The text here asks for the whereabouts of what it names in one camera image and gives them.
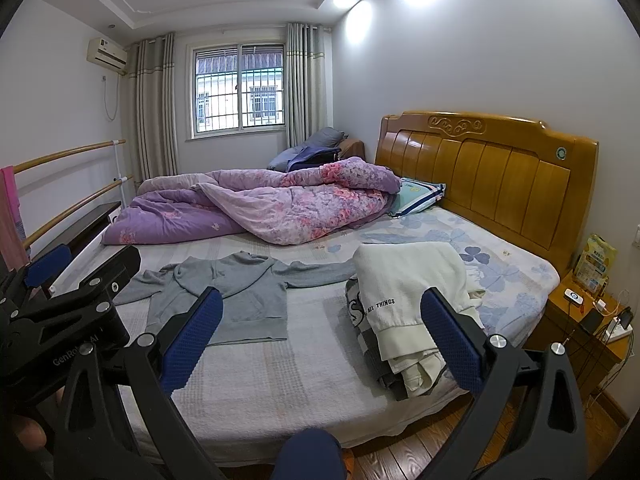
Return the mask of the person's left hand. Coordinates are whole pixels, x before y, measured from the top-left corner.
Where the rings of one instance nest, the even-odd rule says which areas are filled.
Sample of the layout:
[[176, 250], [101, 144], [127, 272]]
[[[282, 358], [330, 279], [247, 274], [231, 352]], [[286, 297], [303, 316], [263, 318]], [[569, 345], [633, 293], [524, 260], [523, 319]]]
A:
[[12, 420], [12, 429], [28, 452], [58, 452], [56, 427], [62, 413], [65, 387], [61, 387], [39, 403], [24, 405], [24, 413]]

